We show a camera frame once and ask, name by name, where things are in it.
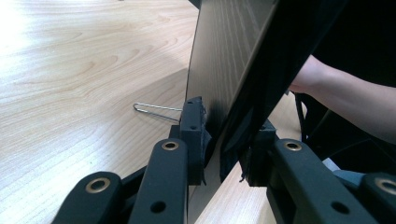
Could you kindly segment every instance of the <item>metal pin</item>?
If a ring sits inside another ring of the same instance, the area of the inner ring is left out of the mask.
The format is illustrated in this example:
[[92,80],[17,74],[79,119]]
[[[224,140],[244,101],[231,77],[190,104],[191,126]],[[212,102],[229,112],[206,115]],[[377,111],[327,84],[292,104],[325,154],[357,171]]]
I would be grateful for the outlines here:
[[157,116],[157,117],[160,117],[160,118],[163,118],[163,119],[170,119],[170,120],[173,120],[173,121],[176,121],[176,122],[178,122],[178,119],[172,119],[172,118],[167,117],[165,115],[157,114],[157,113],[145,110],[145,109],[139,109],[139,108],[137,108],[138,105],[146,106],[146,107],[159,108],[159,109],[166,109],[166,110],[182,111],[182,109],[178,109],[178,108],[165,107],[165,106],[159,106],[159,105],[147,105],[147,104],[142,104],[142,103],[134,103],[134,110],[135,111],[138,111],[138,112],[141,112],[141,113],[150,114],[152,116]]

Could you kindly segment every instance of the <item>wood grain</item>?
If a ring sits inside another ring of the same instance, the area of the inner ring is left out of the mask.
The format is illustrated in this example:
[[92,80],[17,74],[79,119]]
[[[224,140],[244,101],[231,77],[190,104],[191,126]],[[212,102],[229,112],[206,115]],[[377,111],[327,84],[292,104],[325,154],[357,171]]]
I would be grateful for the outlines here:
[[182,106],[198,10],[101,0],[0,11],[0,223],[49,223],[83,176],[125,177],[166,137],[172,123],[133,103]]

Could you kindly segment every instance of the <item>person's hand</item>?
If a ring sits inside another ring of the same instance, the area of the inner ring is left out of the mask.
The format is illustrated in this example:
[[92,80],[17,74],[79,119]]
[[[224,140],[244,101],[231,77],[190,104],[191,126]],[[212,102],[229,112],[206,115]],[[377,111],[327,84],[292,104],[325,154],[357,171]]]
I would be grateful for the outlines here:
[[322,80],[327,65],[310,55],[289,86],[290,91],[310,93]]

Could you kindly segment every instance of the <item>black panel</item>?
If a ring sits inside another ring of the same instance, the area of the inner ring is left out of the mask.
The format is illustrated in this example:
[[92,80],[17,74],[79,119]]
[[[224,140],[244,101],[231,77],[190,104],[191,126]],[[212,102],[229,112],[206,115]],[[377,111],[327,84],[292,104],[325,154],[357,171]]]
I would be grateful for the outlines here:
[[206,127],[215,139],[212,149],[221,150],[222,178],[253,141],[344,4],[202,1],[187,98],[203,97]]

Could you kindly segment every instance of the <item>black plastic bracket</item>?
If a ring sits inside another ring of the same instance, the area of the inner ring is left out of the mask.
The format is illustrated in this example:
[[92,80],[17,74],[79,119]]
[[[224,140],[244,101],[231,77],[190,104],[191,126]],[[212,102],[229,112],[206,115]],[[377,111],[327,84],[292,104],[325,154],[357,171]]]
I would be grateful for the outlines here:
[[186,223],[187,186],[186,144],[175,138],[158,142],[128,223]]
[[304,143],[276,141],[268,200],[280,223],[376,223]]

